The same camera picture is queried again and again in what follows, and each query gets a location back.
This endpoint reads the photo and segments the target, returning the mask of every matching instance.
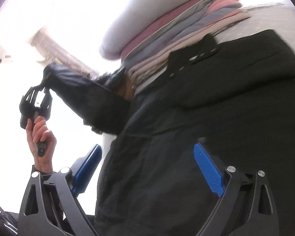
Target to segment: black sleeve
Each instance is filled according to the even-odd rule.
[[[41,84],[56,92],[85,123],[99,131],[118,135],[127,122],[130,102],[107,88],[115,87],[122,79],[122,71],[115,74],[115,77],[108,75],[92,81],[53,62],[45,67]]]

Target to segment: metal bolt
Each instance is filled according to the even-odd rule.
[[[261,176],[261,177],[264,177],[266,174],[265,174],[264,171],[259,170],[259,171],[258,171],[258,175]]]
[[[68,167],[64,167],[64,168],[62,168],[62,169],[60,170],[60,172],[61,172],[62,174],[67,174],[69,171],[70,171],[70,169],[69,169]]]
[[[231,173],[234,173],[236,171],[236,168],[234,166],[228,166],[227,171],[231,172]]]
[[[193,56],[191,59],[189,59],[189,61],[194,61],[197,57],[198,57],[198,55],[197,56]]]
[[[38,177],[38,175],[39,175],[39,172],[37,172],[37,171],[34,171],[33,173],[32,173],[32,177]]]

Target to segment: black jacket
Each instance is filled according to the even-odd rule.
[[[280,235],[295,235],[295,54],[272,30],[170,54],[105,159],[100,235],[196,235],[218,200],[193,156],[200,137],[226,164],[267,173]]]

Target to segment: blue pad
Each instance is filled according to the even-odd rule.
[[[209,157],[205,149],[198,143],[194,146],[194,158],[198,163],[211,191],[221,197],[225,192],[223,176]]]

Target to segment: white wall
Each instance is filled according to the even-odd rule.
[[[48,25],[55,40],[80,60],[102,73],[112,71],[119,63],[99,58],[97,46],[105,27],[126,1],[7,0],[0,9],[0,45],[4,45],[13,58],[12,63],[0,64],[0,206],[4,210],[19,211],[33,164],[25,130],[19,125],[18,106],[29,87],[40,83],[43,68],[35,62],[40,59],[39,54],[26,42],[42,26]],[[84,126],[81,118],[54,93],[52,95],[47,125],[58,140],[53,165],[54,170],[59,171],[84,156],[95,143],[101,144],[102,136]],[[87,214],[94,214],[98,173],[99,169],[87,191],[79,196]]]

